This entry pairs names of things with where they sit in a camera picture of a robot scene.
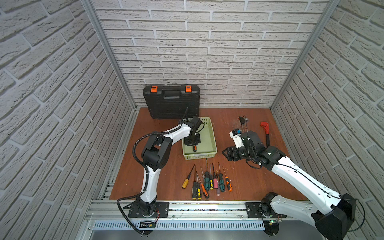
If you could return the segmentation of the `yellow handled screwdriver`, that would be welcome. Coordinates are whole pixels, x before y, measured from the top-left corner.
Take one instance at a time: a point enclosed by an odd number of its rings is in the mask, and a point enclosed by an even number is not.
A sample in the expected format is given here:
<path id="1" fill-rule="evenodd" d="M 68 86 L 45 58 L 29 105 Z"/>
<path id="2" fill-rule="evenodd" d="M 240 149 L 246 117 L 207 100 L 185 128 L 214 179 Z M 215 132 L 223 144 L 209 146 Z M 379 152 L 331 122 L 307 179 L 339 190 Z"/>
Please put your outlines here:
<path id="1" fill-rule="evenodd" d="M 187 175 L 186 179 L 184 180 L 183 185 L 182 185 L 182 189 L 186 189 L 186 187 L 188 186 L 191 174 L 192 174 L 193 170 L 195 169 L 195 166 L 196 165 L 193 165 L 191 171 L 189 172 L 189 174 Z"/>

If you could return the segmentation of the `orange black curved screwdriver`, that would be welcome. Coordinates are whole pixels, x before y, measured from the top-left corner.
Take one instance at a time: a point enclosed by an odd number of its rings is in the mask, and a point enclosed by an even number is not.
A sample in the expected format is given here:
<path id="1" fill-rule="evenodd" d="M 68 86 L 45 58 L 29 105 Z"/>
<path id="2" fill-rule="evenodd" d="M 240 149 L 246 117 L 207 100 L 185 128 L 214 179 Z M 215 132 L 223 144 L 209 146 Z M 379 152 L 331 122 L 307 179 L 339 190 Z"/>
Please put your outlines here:
<path id="1" fill-rule="evenodd" d="M 227 189 L 228 189 L 229 192 L 232 192 L 233 191 L 232 184 L 230 182 L 229 177 L 227 176 L 227 173 L 226 173 L 224 167 L 223 167 L 223 170 L 224 170 L 224 173 L 225 173 L 225 182 L 226 182 Z"/>

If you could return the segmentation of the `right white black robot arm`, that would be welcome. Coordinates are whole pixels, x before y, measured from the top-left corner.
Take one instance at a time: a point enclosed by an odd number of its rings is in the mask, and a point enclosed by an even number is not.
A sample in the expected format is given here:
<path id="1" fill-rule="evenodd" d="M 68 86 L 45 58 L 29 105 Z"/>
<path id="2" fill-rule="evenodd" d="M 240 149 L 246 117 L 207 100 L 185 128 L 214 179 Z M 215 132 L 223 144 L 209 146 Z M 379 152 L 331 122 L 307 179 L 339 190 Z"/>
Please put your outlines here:
<path id="1" fill-rule="evenodd" d="M 315 227 L 328 240 L 342 240 L 355 221 L 356 199 L 321 184 L 299 168 L 286 154 L 276 147 L 265 147 L 253 131 L 230 132 L 235 146 L 228 147 L 223 155 L 228 161 L 246 160 L 255 163 L 255 169 L 266 168 L 280 176 L 310 203 L 287 199 L 277 193 L 268 193 L 260 202 L 259 212 L 265 218 L 286 215 Z"/>

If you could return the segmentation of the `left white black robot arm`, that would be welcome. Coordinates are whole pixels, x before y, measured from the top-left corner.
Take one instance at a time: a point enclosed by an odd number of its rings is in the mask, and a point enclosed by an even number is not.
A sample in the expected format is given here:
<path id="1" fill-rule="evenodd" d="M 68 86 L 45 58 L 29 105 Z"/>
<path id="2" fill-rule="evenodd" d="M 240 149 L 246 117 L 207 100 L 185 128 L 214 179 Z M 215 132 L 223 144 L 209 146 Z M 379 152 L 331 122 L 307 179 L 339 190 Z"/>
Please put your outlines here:
<path id="1" fill-rule="evenodd" d="M 157 186 L 162 168 L 167 164 L 173 144 L 184 139 L 192 142 L 193 146 L 198 145 L 203 124 L 196 116 L 188 118 L 184 113 L 178 125 L 163 132 L 152 132 L 139 138 L 133 146 L 134 159 L 144 168 L 144 179 L 141 192 L 137 195 L 118 199 L 118 208 L 122 215 L 126 214 L 120 205 L 120 201 L 135 199 L 134 203 L 139 212 L 146 217 L 155 213 Z"/>

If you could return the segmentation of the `black yellow striped screwdriver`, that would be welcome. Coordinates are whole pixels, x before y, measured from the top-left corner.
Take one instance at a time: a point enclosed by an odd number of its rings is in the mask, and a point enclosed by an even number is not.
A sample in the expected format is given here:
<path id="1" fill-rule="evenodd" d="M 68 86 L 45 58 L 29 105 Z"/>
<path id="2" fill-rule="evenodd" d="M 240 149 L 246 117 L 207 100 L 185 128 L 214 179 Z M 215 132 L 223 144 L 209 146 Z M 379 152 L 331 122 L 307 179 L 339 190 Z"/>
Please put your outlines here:
<path id="1" fill-rule="evenodd" d="M 196 173 L 194 173 L 192 199 L 196 200 L 197 198 L 198 198 L 198 184 L 197 184 L 197 181 L 196 181 Z"/>

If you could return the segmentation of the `clear handled screwdriver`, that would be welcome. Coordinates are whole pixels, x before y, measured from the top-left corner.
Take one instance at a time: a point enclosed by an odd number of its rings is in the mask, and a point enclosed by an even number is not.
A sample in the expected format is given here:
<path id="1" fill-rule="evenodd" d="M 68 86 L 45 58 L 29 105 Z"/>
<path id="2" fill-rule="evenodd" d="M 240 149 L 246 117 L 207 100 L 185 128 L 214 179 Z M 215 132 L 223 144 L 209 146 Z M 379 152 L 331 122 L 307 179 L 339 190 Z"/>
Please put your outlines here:
<path id="1" fill-rule="evenodd" d="M 218 179 L 218 171 L 216 171 L 216 178 L 215 178 L 215 180 L 216 180 L 216 183 L 217 183 L 217 196 L 220 196 L 221 195 L 221 191 L 220 191 L 220 189 L 219 189 L 219 179 Z"/>

